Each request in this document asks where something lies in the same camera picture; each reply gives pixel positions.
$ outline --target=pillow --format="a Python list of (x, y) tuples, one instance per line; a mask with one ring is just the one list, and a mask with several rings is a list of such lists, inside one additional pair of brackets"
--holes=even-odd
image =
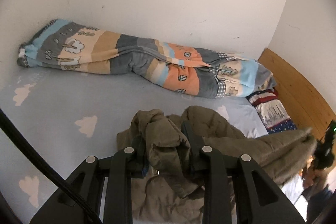
[(276, 90), (256, 91), (246, 98), (257, 110), (268, 134), (297, 129)]

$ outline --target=person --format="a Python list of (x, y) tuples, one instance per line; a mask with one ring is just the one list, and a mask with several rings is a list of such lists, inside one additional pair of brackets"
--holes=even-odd
[(330, 169), (316, 170), (312, 165), (303, 170), (302, 178), (305, 190), (302, 195), (308, 201), (307, 224), (313, 223), (333, 195), (327, 183), (329, 173)]

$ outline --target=wooden board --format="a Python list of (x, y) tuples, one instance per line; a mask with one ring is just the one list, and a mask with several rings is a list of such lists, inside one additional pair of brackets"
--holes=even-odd
[(321, 94), (289, 63), (265, 49), (258, 60), (271, 72), (278, 83), (279, 99), (298, 128), (312, 127), (313, 135), (320, 139), (335, 113)]

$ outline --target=mattress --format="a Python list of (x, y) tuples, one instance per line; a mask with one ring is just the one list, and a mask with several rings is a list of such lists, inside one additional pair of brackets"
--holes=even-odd
[[(13, 75), (13, 83), (0, 91), (1, 108), (63, 178), (87, 156), (117, 152), (116, 135), (129, 127), (138, 110), (180, 115), (190, 105), (216, 110), (248, 138), (267, 134), (246, 98), (179, 94), (133, 73), (93, 75), (37, 67)], [(22, 222), (29, 223), (56, 186), (3, 132), (0, 151), (0, 191)]]

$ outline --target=striped blanket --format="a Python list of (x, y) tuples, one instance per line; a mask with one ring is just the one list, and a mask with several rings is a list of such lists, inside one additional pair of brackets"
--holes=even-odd
[(22, 44), (17, 63), (100, 74), (132, 71), (166, 89), (206, 98), (245, 97), (275, 86), (269, 70), (238, 54), (164, 43), (62, 19), (52, 20)]

